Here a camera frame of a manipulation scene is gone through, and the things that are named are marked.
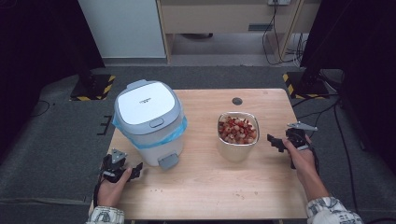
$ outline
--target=gray carpet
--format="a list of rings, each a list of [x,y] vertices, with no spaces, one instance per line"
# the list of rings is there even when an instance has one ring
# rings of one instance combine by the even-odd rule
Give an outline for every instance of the gray carpet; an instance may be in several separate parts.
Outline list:
[[[114,127],[102,133],[105,116],[112,116],[113,104],[126,85],[139,79],[159,80],[172,89],[282,88],[282,75],[295,67],[171,67],[136,66],[96,69],[95,74],[116,76],[103,101],[71,102],[70,92],[78,77],[48,85],[11,153],[0,167],[0,199],[55,198],[69,205],[44,203],[2,203],[0,223],[83,223],[88,214],[98,167],[110,144]],[[310,100],[294,107],[296,117],[321,111],[336,101]],[[294,105],[301,100],[291,99]],[[318,115],[299,119],[314,125]],[[373,152],[362,151],[348,115],[337,106],[337,117],[350,156],[357,208],[366,222],[396,218],[396,176]],[[333,110],[321,114],[319,131],[312,137],[320,162],[320,175],[329,191],[346,207],[355,209],[346,151]],[[285,220],[284,223],[306,223]]]

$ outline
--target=hand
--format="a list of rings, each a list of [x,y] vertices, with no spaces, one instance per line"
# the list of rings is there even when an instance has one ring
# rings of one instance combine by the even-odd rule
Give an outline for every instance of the hand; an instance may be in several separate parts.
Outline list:
[[[131,172],[132,168],[126,169],[117,183],[103,180],[98,192],[99,206],[115,207],[119,203],[123,188],[131,176]]]
[[[308,143],[312,143],[307,135],[305,138]],[[311,150],[298,150],[288,139],[282,139],[282,141],[283,145],[288,149],[288,153],[290,158],[293,160],[299,178],[301,173],[311,173],[316,171],[315,157]]]
[[[308,149],[298,150],[288,139],[283,139],[282,141],[296,167],[297,177],[304,187],[306,199],[311,201],[321,197],[329,197],[329,191],[326,190],[317,173],[312,151]]]

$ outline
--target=person's left hand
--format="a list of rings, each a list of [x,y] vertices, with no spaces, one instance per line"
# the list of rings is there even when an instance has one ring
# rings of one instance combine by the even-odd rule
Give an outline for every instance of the person's left hand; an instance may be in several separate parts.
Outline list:
[[[122,174],[117,183],[104,180],[98,192],[98,206],[115,207],[120,200],[122,190],[131,176],[132,168],[128,168]]]

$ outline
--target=yellow black tape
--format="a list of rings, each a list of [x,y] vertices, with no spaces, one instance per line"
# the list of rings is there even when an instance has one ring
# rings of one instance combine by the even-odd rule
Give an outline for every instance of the yellow black tape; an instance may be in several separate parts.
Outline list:
[[[103,89],[103,93],[100,95],[96,96],[86,96],[86,95],[80,95],[77,97],[70,97],[71,101],[90,101],[90,100],[105,100],[108,93],[110,92],[111,86],[113,85],[114,79],[116,76],[110,76],[108,78],[107,84]]]
[[[308,98],[314,98],[314,99],[326,99],[326,97],[320,96],[318,94],[297,94],[294,92],[294,88],[291,85],[291,82],[289,80],[288,74],[283,74],[283,80],[286,83],[286,87],[288,88],[289,95],[291,99],[308,99]]]

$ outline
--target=person's right hand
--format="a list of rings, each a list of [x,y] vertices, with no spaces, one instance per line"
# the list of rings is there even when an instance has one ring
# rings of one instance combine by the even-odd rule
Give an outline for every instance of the person's right hand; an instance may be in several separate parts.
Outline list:
[[[288,139],[282,139],[282,141],[283,145],[288,149],[288,153],[293,160],[299,178],[301,174],[316,172],[315,158],[311,150],[298,150]]]
[[[306,199],[311,201],[321,197],[329,197],[330,194],[317,173],[313,152],[309,149],[298,150],[288,139],[282,139],[282,141],[296,167],[297,177],[304,187]]]

